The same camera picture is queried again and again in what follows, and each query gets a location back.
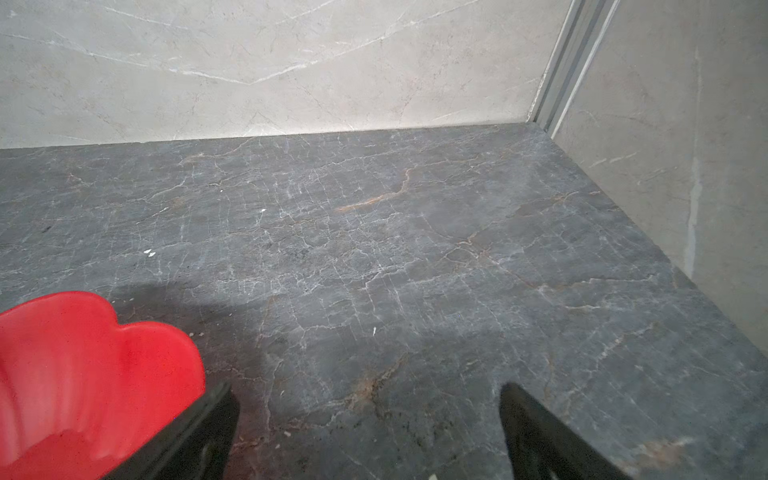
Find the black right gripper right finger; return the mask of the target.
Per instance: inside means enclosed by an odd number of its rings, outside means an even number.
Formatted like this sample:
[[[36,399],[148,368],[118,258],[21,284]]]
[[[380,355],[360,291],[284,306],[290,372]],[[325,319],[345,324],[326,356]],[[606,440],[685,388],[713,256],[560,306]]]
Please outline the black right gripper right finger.
[[[629,477],[517,383],[502,386],[499,416],[516,479]]]

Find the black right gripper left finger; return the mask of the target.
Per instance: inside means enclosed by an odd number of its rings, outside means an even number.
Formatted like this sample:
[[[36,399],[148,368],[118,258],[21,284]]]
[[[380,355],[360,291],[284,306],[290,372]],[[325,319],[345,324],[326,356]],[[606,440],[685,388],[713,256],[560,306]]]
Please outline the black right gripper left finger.
[[[231,383],[208,389],[107,479],[221,479],[233,445],[240,403]]]

